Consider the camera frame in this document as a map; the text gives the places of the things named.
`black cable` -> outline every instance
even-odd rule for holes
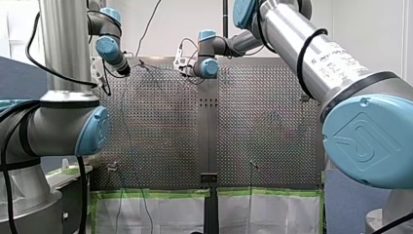
[[[113,76],[113,77],[115,77],[115,78],[123,79],[123,78],[127,77],[127,76],[117,76],[117,75],[113,74],[113,73],[107,68],[105,62],[103,62],[103,69],[104,69],[105,73],[107,72],[107,73],[109,73],[111,76]]]
[[[301,49],[300,54],[298,55],[298,59],[297,59],[298,82],[300,83],[301,89],[303,89],[304,93],[306,93],[306,95],[312,99],[314,99],[314,97],[310,93],[309,89],[307,88],[306,83],[304,82],[304,77],[303,77],[304,56],[306,55],[307,48],[310,46],[313,39],[322,34],[327,35],[328,34],[327,29],[325,28],[317,29],[309,38],[307,38],[306,41],[304,42],[303,48]]]
[[[152,12],[151,18],[149,19],[148,23],[146,24],[145,31],[143,32],[143,35],[142,35],[142,37],[141,37],[140,40],[139,40],[139,44],[138,44],[138,46],[137,46],[136,53],[134,54],[135,57],[137,57],[137,55],[139,55],[140,46],[141,46],[141,44],[142,44],[143,38],[145,38],[146,33],[148,32],[149,25],[151,24],[151,21],[152,21],[152,19],[154,18],[155,13],[156,13],[156,10],[158,9],[159,4],[160,4],[161,2],[162,2],[162,0],[159,0],[159,1],[158,1],[158,3],[157,3],[156,6],[155,6],[154,11]]]
[[[181,46],[183,46],[184,41],[189,41],[189,42],[191,42],[191,44],[192,44],[195,48],[198,49],[197,44],[196,44],[191,38],[188,38],[188,37],[183,38],[182,41],[181,41],[181,43],[180,43]]]
[[[94,37],[94,34],[93,34],[93,30],[94,30],[94,28],[93,28],[93,26],[92,26],[92,20],[91,20],[91,17],[89,16],[89,14],[87,14],[87,16],[88,16],[88,31],[89,31],[89,34],[90,34],[90,36],[89,36],[89,44],[91,44],[91,42],[92,42],[92,38]]]
[[[405,215],[405,216],[403,216],[403,217],[401,217],[401,218],[398,218],[398,219],[396,219],[395,221],[387,224],[386,226],[380,228],[379,230],[373,232],[372,234],[382,234],[382,233],[385,233],[385,232],[387,232],[387,231],[389,231],[389,230],[391,230],[391,229],[393,229],[393,228],[401,225],[402,223],[404,223],[404,222],[406,222],[406,221],[409,221],[409,220],[412,220],[412,219],[413,219],[413,213],[407,214],[407,215]]]
[[[133,146],[132,146],[132,143],[131,143],[131,131],[129,129],[129,126],[128,126],[128,123],[127,123],[127,120],[126,120],[126,110],[125,110],[125,93],[127,91],[127,88],[128,88],[128,78],[125,79],[125,88],[124,88],[124,91],[122,92],[121,115],[122,115],[122,121],[124,122],[124,126],[125,126],[126,131],[127,131],[128,143],[129,143],[129,146],[130,146],[130,155],[132,155],[133,154]],[[146,211],[146,214],[148,215],[149,220],[151,222],[151,234],[153,234],[154,222],[153,222],[151,214],[149,213],[148,206],[147,206],[147,203],[146,203],[146,197],[145,197],[145,194],[143,192],[143,188],[140,185],[139,177],[137,178],[137,180],[138,180],[138,186],[140,187],[140,192],[142,193],[142,198],[143,198],[143,202],[144,202],[144,206],[145,206],[145,211]]]
[[[261,17],[261,11],[260,11],[260,6],[261,6],[260,0],[256,0],[256,5],[257,5],[256,7],[257,7],[258,31],[259,31],[259,36],[260,36],[260,38],[261,38],[262,44],[263,44],[269,51],[271,51],[272,53],[276,54],[276,53],[277,53],[276,50],[274,50],[273,48],[271,48],[271,47],[268,45],[267,41],[265,40],[264,33],[262,32],[262,28],[261,28],[261,20],[262,20],[262,17]]]
[[[14,122],[11,129],[9,129],[8,132],[6,133],[6,137],[4,138],[4,141],[1,147],[1,152],[0,152],[1,153],[1,166],[3,168],[2,169],[3,177],[4,177],[5,185],[6,185],[9,226],[10,226],[10,230],[12,234],[19,234],[19,233],[16,229],[16,224],[15,224],[15,215],[14,215],[14,208],[13,208],[13,190],[12,190],[12,184],[10,180],[9,171],[7,169],[7,155],[6,155],[7,147],[9,145],[9,142],[10,142],[10,139],[12,138],[13,133],[18,128],[20,122],[24,118],[26,118],[30,113],[32,113],[32,111],[36,110],[38,107],[39,107],[39,101],[28,101],[27,103],[14,106],[0,115],[0,123],[2,123],[6,118],[11,116],[12,114],[19,112],[19,111],[25,111],[25,113],[23,113],[17,119],[17,121]]]
[[[77,156],[79,164],[80,179],[82,182],[82,216],[79,225],[79,234],[85,234],[86,232],[86,220],[88,218],[88,180],[86,178],[85,163],[82,156]]]
[[[146,197],[145,197],[145,193],[143,192],[143,188],[142,188],[142,187],[140,187],[140,192],[142,193],[143,205],[144,205],[144,207],[145,207],[145,211],[146,211],[146,213],[148,214],[149,221],[151,222],[151,234],[153,234],[153,233],[154,233],[154,221],[152,220],[152,216],[151,216],[150,213],[149,213],[148,204],[146,203]]]
[[[194,57],[194,55],[197,53],[197,51],[198,51],[198,50],[196,50],[196,51],[194,52],[194,54],[192,54],[192,56],[189,58],[188,62],[186,63],[185,69],[186,69],[187,67],[191,67],[191,66],[189,65],[189,62],[190,62],[191,59]],[[205,80],[206,80],[206,78],[203,78],[200,82],[197,83],[197,82],[192,81],[189,76],[186,78],[186,81],[188,81],[189,83],[191,83],[191,84],[193,84],[193,85],[196,85],[196,86],[201,85],[202,83],[204,83]]]
[[[111,97],[112,96],[112,91],[110,89],[109,80],[107,79],[106,65],[105,65],[106,62],[104,60],[102,62],[103,62],[103,75],[104,75],[104,79],[105,79],[105,82],[106,82],[106,85],[107,85],[107,91],[106,91],[106,88],[105,88],[104,85],[102,87],[102,90],[107,94],[108,97]]]
[[[118,234],[118,221],[119,221],[119,216],[121,215],[123,195],[124,195],[124,189],[121,188],[121,196],[119,198],[119,208],[118,208],[118,213],[116,214],[116,221],[115,221],[115,234]]]
[[[60,79],[63,79],[63,80],[65,80],[65,81],[69,81],[69,82],[73,82],[73,83],[76,83],[76,84],[80,84],[80,85],[91,86],[92,88],[97,87],[97,84],[95,84],[95,83],[86,82],[86,81],[79,81],[79,80],[76,80],[76,79],[73,79],[73,78],[64,76],[64,75],[62,75],[62,74],[60,74],[60,73],[57,73],[56,71],[54,71],[54,70],[52,70],[52,69],[50,69],[50,68],[42,65],[41,63],[39,63],[37,60],[35,60],[35,59],[31,56],[31,54],[30,54],[30,47],[31,47],[31,44],[33,43],[34,36],[36,35],[37,25],[39,24],[39,18],[40,18],[40,13],[37,14],[36,19],[34,20],[33,31],[31,32],[30,39],[29,39],[29,41],[28,41],[28,43],[27,43],[27,46],[26,46],[26,48],[25,48],[25,52],[26,52],[27,58],[28,58],[31,62],[33,62],[35,65],[37,65],[39,68],[41,68],[41,69],[43,69],[43,70],[45,70],[45,71],[47,71],[47,72],[49,72],[49,73],[57,76],[57,77],[60,78]]]
[[[87,11],[87,13],[94,13],[94,14],[98,14],[98,15],[101,15],[101,16],[105,16],[106,18],[111,20],[116,25],[116,27],[118,27],[119,35],[122,36],[122,26],[121,26],[121,24],[119,22],[117,22],[115,19],[113,19],[112,17],[110,17],[110,16],[108,16],[108,15],[102,13],[102,12],[93,11],[93,10],[89,10],[89,11]]]

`blue joint cap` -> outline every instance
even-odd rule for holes
[[[209,38],[215,37],[216,32],[214,30],[206,29],[198,33],[198,41],[205,41]]]
[[[121,14],[113,8],[102,8],[100,9],[102,13],[107,15],[108,17],[116,20],[118,23],[121,23]]]
[[[110,36],[101,36],[97,39],[95,48],[97,53],[106,61],[116,60],[121,53],[118,43]]]
[[[214,78],[218,74],[219,65],[213,58],[207,58],[201,62],[201,75],[203,78]]]
[[[234,26],[246,29],[251,22],[255,6],[256,0],[236,0],[233,11]]]
[[[76,143],[76,156],[86,156],[98,153],[106,142],[109,129],[107,109],[97,107],[89,116]]]
[[[351,97],[322,127],[328,157],[347,176],[373,187],[413,188],[413,101],[386,95]]]

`perforated metal panel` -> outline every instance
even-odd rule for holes
[[[320,184],[318,106],[300,101],[279,58],[221,59],[201,86],[171,71],[172,58],[148,63],[162,69],[135,67],[110,78],[113,97],[99,93],[111,125],[93,189],[200,187],[200,173],[215,172],[219,186]]]
[[[198,88],[172,71],[171,62],[135,67],[128,79],[110,77],[113,96],[99,93],[110,130],[93,189],[199,186]],[[108,172],[114,162],[117,172]]]
[[[317,186],[323,163],[316,148],[318,106],[300,101],[291,70],[280,59],[251,58],[227,63],[221,73],[219,185]]]

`white cloth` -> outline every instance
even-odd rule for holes
[[[143,198],[101,199],[96,203],[95,234],[150,234],[151,221]],[[204,230],[205,198],[147,198],[153,234],[190,234]]]
[[[222,234],[319,234],[320,197],[219,196]]]

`robotic arm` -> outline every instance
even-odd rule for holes
[[[310,15],[306,0],[237,0],[234,24],[246,31],[231,39],[200,32],[198,59],[185,65],[178,53],[175,69],[213,79],[216,55],[241,57],[264,44],[320,104],[324,148],[342,172],[369,186],[413,188],[412,87],[392,72],[361,65],[312,25]]]
[[[106,141],[108,112],[92,91],[88,31],[99,36],[95,48],[107,63],[120,74],[131,72],[116,11],[87,13],[85,0],[39,2],[35,26],[41,20],[48,91],[40,100],[0,101],[0,233],[62,233],[61,194],[50,190],[40,157],[75,155],[82,173],[81,157],[98,153]],[[81,229],[86,186],[83,177]]]

